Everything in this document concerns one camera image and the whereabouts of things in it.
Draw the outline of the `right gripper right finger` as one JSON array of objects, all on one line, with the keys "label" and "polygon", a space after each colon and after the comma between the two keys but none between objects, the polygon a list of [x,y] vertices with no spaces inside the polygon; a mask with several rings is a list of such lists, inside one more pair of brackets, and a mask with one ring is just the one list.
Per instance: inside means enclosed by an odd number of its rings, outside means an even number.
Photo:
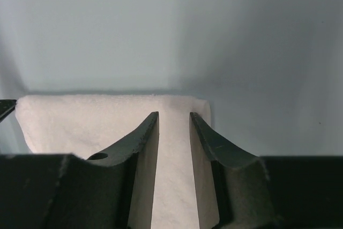
[{"label": "right gripper right finger", "polygon": [[190,113],[200,228],[342,228],[342,157],[255,156]]}]

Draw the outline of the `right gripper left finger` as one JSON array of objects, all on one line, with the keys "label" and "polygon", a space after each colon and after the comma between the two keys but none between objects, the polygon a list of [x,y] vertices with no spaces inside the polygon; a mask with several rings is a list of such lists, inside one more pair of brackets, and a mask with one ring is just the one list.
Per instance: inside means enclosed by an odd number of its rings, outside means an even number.
[{"label": "right gripper left finger", "polygon": [[158,141],[152,112],[88,159],[2,155],[1,228],[150,228]]}]

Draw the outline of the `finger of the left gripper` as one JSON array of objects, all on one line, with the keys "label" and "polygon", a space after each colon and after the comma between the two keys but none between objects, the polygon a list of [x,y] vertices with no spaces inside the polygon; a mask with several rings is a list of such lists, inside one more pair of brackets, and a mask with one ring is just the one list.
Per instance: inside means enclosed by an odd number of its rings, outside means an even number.
[{"label": "finger of the left gripper", "polygon": [[0,121],[3,121],[16,108],[17,101],[15,99],[1,99],[0,100]]}]

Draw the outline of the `white towel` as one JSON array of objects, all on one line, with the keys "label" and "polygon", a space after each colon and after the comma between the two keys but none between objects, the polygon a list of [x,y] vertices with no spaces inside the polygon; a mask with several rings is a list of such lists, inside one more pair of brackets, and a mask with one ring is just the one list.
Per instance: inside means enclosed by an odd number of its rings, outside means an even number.
[{"label": "white towel", "polygon": [[151,113],[159,114],[152,228],[198,228],[190,113],[211,122],[210,104],[175,95],[29,95],[15,116],[33,153],[88,158],[118,141]]}]

